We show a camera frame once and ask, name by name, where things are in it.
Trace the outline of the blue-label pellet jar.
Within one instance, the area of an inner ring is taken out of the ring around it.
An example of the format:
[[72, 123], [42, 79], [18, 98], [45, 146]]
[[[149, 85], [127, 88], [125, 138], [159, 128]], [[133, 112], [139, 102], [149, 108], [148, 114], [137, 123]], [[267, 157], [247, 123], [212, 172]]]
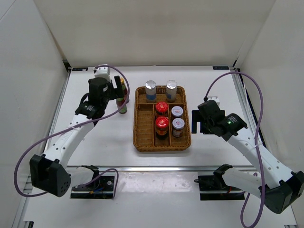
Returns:
[[177, 93], [177, 82], [175, 80], [169, 80], [166, 83], [166, 99], [168, 102], [174, 102]]
[[156, 101], [156, 83], [149, 80], [145, 83], [146, 100], [148, 103], [155, 103]]

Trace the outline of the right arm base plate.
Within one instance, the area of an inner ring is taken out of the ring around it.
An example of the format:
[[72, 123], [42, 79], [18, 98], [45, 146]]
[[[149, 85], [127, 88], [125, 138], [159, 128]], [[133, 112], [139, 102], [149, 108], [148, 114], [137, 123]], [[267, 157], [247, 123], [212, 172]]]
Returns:
[[201, 201], [244, 200], [245, 192], [230, 186], [220, 187], [212, 175], [200, 175], [194, 180], [199, 186]]

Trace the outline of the yellow-cap sauce bottle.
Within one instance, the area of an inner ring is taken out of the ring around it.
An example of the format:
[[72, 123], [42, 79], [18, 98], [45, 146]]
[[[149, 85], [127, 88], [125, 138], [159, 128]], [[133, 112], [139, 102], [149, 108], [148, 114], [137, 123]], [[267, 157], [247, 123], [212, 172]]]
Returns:
[[124, 103], [125, 103], [125, 99], [124, 98], [118, 98], [118, 99], [116, 99], [117, 109], [120, 110], [119, 111], [120, 114], [127, 113], [127, 106]]
[[121, 81], [121, 85], [122, 85], [122, 89], [123, 89], [123, 93], [124, 93], [124, 99], [125, 99], [126, 103], [129, 103], [129, 98], [127, 96], [128, 89], [127, 89], [127, 87], [125, 85], [125, 81], [124, 81], [124, 79], [122, 77], [120, 78], [120, 81]]

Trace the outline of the white-lid spice jar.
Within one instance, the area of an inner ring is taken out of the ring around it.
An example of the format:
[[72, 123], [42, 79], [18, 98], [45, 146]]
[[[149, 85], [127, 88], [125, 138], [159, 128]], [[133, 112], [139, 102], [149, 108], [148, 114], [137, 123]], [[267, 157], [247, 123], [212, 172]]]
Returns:
[[181, 106], [174, 106], [171, 109], [172, 118], [182, 118], [183, 117], [183, 108]]
[[172, 135], [174, 137], [181, 137], [185, 127], [185, 122], [182, 118], [175, 118], [172, 121]]

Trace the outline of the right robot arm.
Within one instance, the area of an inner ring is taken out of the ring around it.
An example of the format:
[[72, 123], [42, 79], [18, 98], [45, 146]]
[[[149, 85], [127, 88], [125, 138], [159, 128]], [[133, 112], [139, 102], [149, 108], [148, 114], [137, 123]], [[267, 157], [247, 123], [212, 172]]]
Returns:
[[225, 115], [214, 100], [193, 110], [191, 132], [212, 134], [236, 148], [256, 168], [260, 177], [221, 165], [213, 172], [213, 184], [219, 190], [236, 187], [261, 199], [273, 213], [280, 214], [304, 191], [304, 173], [294, 172], [281, 163], [266, 147], [259, 145], [244, 120], [237, 114]]

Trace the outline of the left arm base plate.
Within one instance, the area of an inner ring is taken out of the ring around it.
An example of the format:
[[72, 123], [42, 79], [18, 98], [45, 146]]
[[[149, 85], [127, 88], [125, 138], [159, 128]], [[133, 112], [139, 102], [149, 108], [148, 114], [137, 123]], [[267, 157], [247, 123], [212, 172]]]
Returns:
[[70, 172], [72, 199], [110, 200], [116, 196], [119, 172], [115, 168], [100, 171], [93, 165], [82, 165]]

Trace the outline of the red-lid chili jar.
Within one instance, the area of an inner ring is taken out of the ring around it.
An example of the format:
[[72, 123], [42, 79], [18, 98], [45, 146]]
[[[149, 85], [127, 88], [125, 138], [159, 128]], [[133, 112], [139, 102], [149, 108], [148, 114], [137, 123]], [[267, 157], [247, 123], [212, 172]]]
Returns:
[[155, 132], [159, 139], [164, 139], [168, 135], [169, 118], [165, 116], [159, 116], [155, 120]]
[[164, 102], [164, 101], [160, 101], [157, 102], [155, 105], [155, 116], [156, 118], [160, 117], [160, 116], [168, 116], [168, 110], [169, 110], [169, 105]]

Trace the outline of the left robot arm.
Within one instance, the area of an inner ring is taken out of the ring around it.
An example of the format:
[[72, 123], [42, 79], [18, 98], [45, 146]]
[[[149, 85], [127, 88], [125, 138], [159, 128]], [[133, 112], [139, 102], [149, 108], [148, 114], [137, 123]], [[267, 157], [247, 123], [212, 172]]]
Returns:
[[78, 145], [104, 116], [108, 102], [124, 98], [120, 77], [115, 76], [114, 82], [116, 86], [102, 77], [89, 79], [89, 92], [81, 98], [69, 128], [42, 155], [33, 155], [30, 159], [34, 187], [57, 197], [73, 187], [98, 188], [99, 171], [95, 166], [82, 165], [74, 172], [68, 172], [66, 168]]

